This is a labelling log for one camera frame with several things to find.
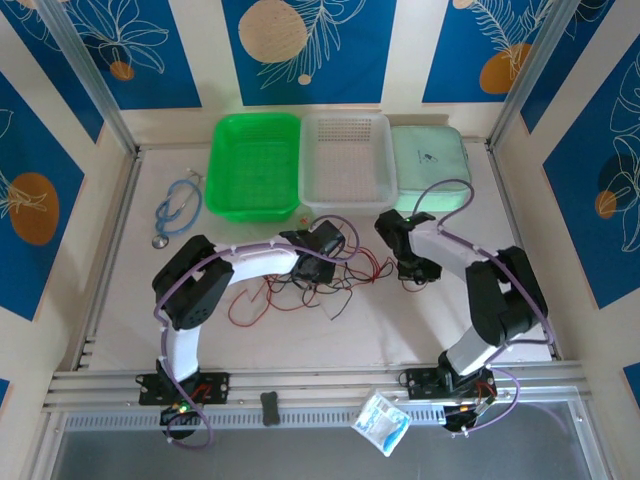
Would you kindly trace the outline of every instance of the white robotic arm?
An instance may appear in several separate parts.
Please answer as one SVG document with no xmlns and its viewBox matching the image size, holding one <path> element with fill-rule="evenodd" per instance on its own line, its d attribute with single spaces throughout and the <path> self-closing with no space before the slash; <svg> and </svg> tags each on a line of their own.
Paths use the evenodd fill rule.
<svg viewBox="0 0 640 480">
<path fill-rule="evenodd" d="M 289 243 L 278 236 L 272 239 L 275 243 Z M 268 248 L 238 253 L 226 258 L 233 268 L 233 275 L 227 286 L 250 278 L 265 275 L 285 275 L 296 266 L 300 256 L 284 248 Z M 191 329 L 171 328 L 167 338 L 167 360 L 178 382 L 190 377 L 198 371 L 199 325 Z"/>
<path fill-rule="evenodd" d="M 440 396 L 444 391 L 452 396 L 470 382 L 475 383 L 500 348 L 538 323 L 527 301 L 513 285 L 508 288 L 508 278 L 487 259 L 486 253 L 506 265 L 546 315 L 544 297 L 522 249 L 487 252 L 469 248 L 443 235 L 438 222 L 427 213 L 403 218 L 390 210 L 380 215 L 375 227 L 394 252 L 400 280 L 417 284 L 436 281 L 444 268 L 467 284 L 472 326 L 441 354 L 433 380 L 443 389 L 435 388 L 434 395 Z M 414 393 L 416 397 L 430 398 L 430 394 L 422 396 L 424 391 Z"/>
</svg>

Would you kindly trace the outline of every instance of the small black object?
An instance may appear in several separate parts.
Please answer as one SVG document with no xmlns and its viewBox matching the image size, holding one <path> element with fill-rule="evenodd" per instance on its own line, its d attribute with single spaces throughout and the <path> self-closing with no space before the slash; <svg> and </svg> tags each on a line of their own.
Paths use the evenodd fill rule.
<svg viewBox="0 0 640 480">
<path fill-rule="evenodd" d="M 156 302 L 192 267 L 215 253 L 204 235 L 196 235 L 160 270 L 151 283 Z M 175 330 L 189 330 L 204 323 L 213 313 L 233 276 L 231 264 L 218 258 L 199 270 L 202 276 L 191 277 L 171 295 L 163 310 Z"/>
<path fill-rule="evenodd" d="M 544 315 L 547 304 L 531 268 L 526 253 L 518 247 L 498 252 L 498 260 L 504 263 L 531 295 Z M 500 283 L 508 283 L 504 273 L 489 260 L 474 262 L 466 270 L 469 291 L 471 323 L 480 338 L 489 345 L 499 347 L 520 333 L 529 331 L 538 318 L 531 307 L 512 285 L 502 293 Z"/>
<path fill-rule="evenodd" d="M 442 267 L 431 260 L 421 258 L 411 251 L 409 232 L 424 222 L 436 218 L 425 212 L 416 213 L 409 218 L 402 218 L 396 210 L 380 214 L 375 223 L 376 232 L 384 243 L 393 250 L 398 261 L 398 280 L 409 280 L 416 285 L 435 282 L 442 274 Z"/>
<path fill-rule="evenodd" d="M 262 423 L 265 427 L 280 425 L 280 413 L 278 412 L 278 394 L 276 392 L 261 393 Z"/>
<path fill-rule="evenodd" d="M 160 362 L 156 360 L 156 371 L 136 377 L 140 385 L 140 405 L 175 405 L 184 399 L 173 385 Z M 229 374 L 224 372 L 202 373 L 197 371 L 180 382 L 180 386 L 195 403 L 203 405 L 225 405 L 229 393 Z"/>
<path fill-rule="evenodd" d="M 293 246 L 305 247 L 325 256 L 330 255 L 345 242 L 344 235 L 328 220 L 322 222 L 312 232 L 296 230 L 281 232 L 280 236 L 289 240 Z M 335 263 L 302 253 L 291 271 L 291 276 L 294 280 L 329 284 L 333 280 L 335 269 Z"/>
<path fill-rule="evenodd" d="M 169 407 L 160 412 L 160 426 L 166 427 L 171 424 L 169 428 L 169 436 L 175 440 L 183 440 L 194 433 L 196 430 L 176 430 L 174 427 L 181 427 L 183 425 L 200 425 L 200 417 L 193 410 L 181 413 L 178 409 Z"/>
</svg>

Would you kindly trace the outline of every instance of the stethoscope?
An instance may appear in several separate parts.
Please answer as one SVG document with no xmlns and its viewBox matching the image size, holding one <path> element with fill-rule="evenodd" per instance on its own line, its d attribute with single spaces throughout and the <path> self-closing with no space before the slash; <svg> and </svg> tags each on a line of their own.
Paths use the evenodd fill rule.
<svg viewBox="0 0 640 480">
<path fill-rule="evenodd" d="M 200 214 L 200 210 L 202 209 L 202 192 L 200 191 L 200 184 L 204 181 L 204 177 L 190 168 L 188 168 L 187 171 L 189 172 L 189 175 L 186 178 L 176 180 L 171 184 L 169 190 L 167 190 L 166 198 L 160 203 L 160 205 L 158 205 L 158 208 L 156 209 L 156 236 L 151 240 L 151 245 L 153 245 L 153 248 L 160 249 L 166 247 L 169 244 L 170 235 L 180 235 L 181 233 L 186 232 L 191 227 L 193 227 L 193 224 L 196 223 L 196 220 L 198 219 L 198 215 Z M 183 186 L 190 187 L 192 190 L 191 193 L 189 194 L 189 196 L 187 196 L 185 201 L 182 202 L 182 205 L 180 205 L 176 209 L 175 212 L 169 213 L 169 207 L 173 194 L 175 193 L 176 189 Z M 185 209 L 194 195 L 198 197 L 198 206 L 196 207 L 196 211 L 193 214 L 193 217 L 191 217 L 191 220 L 189 220 L 189 222 L 184 227 L 175 230 L 167 230 L 166 225 L 168 223 L 176 221 L 180 217 L 182 211 Z"/>
</svg>

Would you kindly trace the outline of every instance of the orange circle pattern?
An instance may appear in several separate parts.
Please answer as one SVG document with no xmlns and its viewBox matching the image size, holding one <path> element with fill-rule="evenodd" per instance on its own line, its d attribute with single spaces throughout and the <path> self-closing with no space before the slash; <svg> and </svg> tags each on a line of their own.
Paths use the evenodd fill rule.
<svg viewBox="0 0 640 480">
<path fill-rule="evenodd" d="M 16 234 L 25 242 L 43 246 L 51 241 L 60 218 L 58 194 L 47 177 L 39 173 L 23 173 L 11 183 L 25 194 L 37 197 L 46 194 L 39 205 L 46 210 L 38 210 L 29 205 L 11 208 L 9 216 Z"/>
</svg>

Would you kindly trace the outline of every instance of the white leaf drawing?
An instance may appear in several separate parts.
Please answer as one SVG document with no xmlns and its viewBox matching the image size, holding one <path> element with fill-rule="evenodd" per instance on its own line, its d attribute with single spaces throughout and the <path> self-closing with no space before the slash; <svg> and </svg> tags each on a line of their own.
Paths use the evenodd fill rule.
<svg viewBox="0 0 640 480">
<path fill-rule="evenodd" d="M 9 131 L 12 117 L 13 112 L 11 110 L 0 109 L 0 140 Z M 21 206 L 46 212 L 47 207 L 42 205 L 45 198 L 47 198 L 46 193 L 42 195 L 29 195 L 14 187 L 2 171 L 0 171 L 0 219 L 4 218 L 12 208 L 18 212 Z"/>
<path fill-rule="evenodd" d="M 607 9 L 607 5 L 611 0 L 591 0 L 591 1 L 582 1 L 576 12 L 571 17 L 567 28 L 565 29 L 565 33 L 571 37 L 572 40 L 576 39 L 576 33 L 578 31 L 578 24 L 585 23 L 593 23 L 597 22 L 600 17 L 604 14 L 604 11 Z"/>
<path fill-rule="evenodd" d="M 640 249 L 640 52 L 629 65 L 619 87 L 610 118 L 617 172 L 599 195 L 596 208 L 609 218 L 622 212 L 622 247 L 625 253 Z"/>
<path fill-rule="evenodd" d="M 2 1 L 31 36 L 59 51 L 36 10 L 17 0 Z M 107 65 L 122 62 L 131 67 L 137 64 L 164 73 L 164 61 L 152 47 L 165 43 L 169 30 L 139 20 L 138 0 L 69 0 L 61 5 L 85 46 L 89 50 L 97 50 L 97 58 Z"/>
<path fill-rule="evenodd" d="M 495 50 L 504 52 L 509 59 L 511 79 L 520 72 L 523 44 L 542 26 L 554 1 L 540 0 L 536 7 L 533 0 L 529 0 L 522 15 L 515 14 L 511 0 L 473 0 L 469 5 L 480 32 L 491 39 Z"/>
<path fill-rule="evenodd" d="M 351 11 L 346 5 L 355 0 L 296 0 L 291 6 L 302 18 L 307 29 L 307 42 L 298 55 L 277 63 L 263 63 L 258 76 L 265 77 L 261 89 L 285 79 L 287 83 L 301 75 L 313 77 L 323 62 L 331 60 L 333 49 L 340 51 L 338 26 L 355 17 L 364 8 L 366 0 L 357 0 Z"/>
</svg>

